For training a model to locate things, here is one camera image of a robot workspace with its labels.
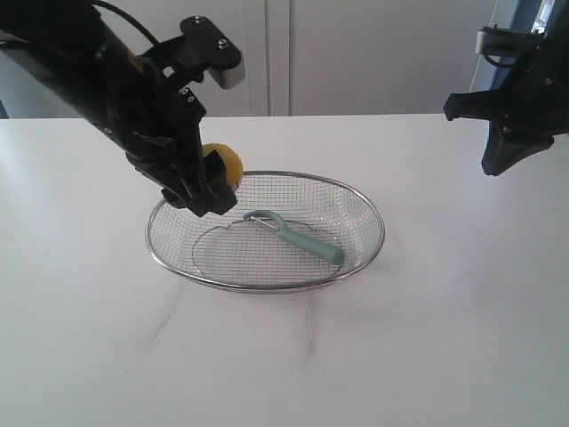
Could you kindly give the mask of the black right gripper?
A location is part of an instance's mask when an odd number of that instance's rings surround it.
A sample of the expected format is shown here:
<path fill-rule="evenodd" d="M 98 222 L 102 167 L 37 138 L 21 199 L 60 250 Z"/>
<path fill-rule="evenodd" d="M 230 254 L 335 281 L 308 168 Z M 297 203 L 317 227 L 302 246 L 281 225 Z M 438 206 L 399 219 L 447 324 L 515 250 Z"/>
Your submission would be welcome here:
<path fill-rule="evenodd" d="M 485 175 L 501 175 L 568 132 L 568 47 L 533 48 L 515 61 L 501 90 L 451 93 L 443 111 L 448 121 L 491 121 L 481 166 Z M 506 119 L 522 125 L 494 122 Z"/>

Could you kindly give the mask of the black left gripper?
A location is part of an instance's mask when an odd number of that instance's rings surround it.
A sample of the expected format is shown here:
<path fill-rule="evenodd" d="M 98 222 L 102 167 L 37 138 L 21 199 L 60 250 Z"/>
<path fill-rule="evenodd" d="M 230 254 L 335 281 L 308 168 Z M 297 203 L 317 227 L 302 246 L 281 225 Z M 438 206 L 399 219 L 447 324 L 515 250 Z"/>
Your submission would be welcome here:
<path fill-rule="evenodd" d="M 199 126 L 206 109 L 191 81 L 189 75 L 105 75 L 108 123 L 128 161 L 161 187 L 170 206 L 197 217 L 223 215 L 236 205 L 236 191 L 220 156 L 203 156 Z"/>

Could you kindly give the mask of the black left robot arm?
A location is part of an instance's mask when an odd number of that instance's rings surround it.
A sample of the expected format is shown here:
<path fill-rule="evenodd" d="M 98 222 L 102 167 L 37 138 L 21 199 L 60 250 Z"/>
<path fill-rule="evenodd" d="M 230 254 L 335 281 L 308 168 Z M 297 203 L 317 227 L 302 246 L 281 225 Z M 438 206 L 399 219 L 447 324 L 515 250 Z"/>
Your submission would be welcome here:
<path fill-rule="evenodd" d="M 1 50 L 104 133 L 165 201 L 197 216 L 236 204 L 230 167 L 204 149 L 204 105 L 190 90 L 205 75 L 229 89 L 244 79 L 243 56 L 208 18 L 180 23 L 175 38 L 134 54 L 104 22 L 103 1 L 4 1 Z"/>

